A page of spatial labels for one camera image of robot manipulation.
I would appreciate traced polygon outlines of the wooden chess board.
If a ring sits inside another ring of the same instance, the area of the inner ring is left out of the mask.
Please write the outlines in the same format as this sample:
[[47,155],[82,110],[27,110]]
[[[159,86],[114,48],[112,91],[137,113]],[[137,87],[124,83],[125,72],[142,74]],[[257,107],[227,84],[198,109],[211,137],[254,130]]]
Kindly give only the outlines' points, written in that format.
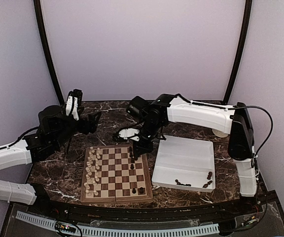
[[[100,147],[103,151],[101,197],[85,197],[85,188],[83,187],[85,178],[83,172],[80,195],[81,203],[121,204],[153,201],[147,156],[140,156],[134,163],[135,168],[131,170],[129,147],[132,146],[127,144]],[[144,188],[144,194],[139,193],[140,187]],[[135,194],[132,193],[133,188],[137,191]]]

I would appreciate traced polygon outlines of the white plastic tray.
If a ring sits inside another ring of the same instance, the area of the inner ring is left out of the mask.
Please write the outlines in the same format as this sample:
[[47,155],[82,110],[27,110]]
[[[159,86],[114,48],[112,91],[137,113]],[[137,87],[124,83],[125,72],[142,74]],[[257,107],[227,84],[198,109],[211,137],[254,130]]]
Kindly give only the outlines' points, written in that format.
[[[207,175],[212,172],[212,183]],[[175,180],[191,187],[176,185]],[[166,136],[159,143],[152,184],[171,189],[211,193],[215,189],[213,142],[175,136]]]

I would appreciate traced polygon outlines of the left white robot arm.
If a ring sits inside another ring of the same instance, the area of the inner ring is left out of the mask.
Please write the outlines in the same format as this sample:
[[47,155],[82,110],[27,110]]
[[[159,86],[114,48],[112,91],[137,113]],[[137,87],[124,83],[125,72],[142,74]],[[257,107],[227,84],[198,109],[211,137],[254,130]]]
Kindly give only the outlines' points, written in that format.
[[[65,115],[60,106],[53,105],[39,112],[39,126],[20,135],[16,141],[0,146],[0,170],[46,160],[68,142],[76,133],[89,134],[97,130],[101,112],[80,118],[83,109],[76,115]],[[54,205],[47,198],[40,184],[19,184],[0,180],[0,200],[33,205],[43,215],[50,215]]]

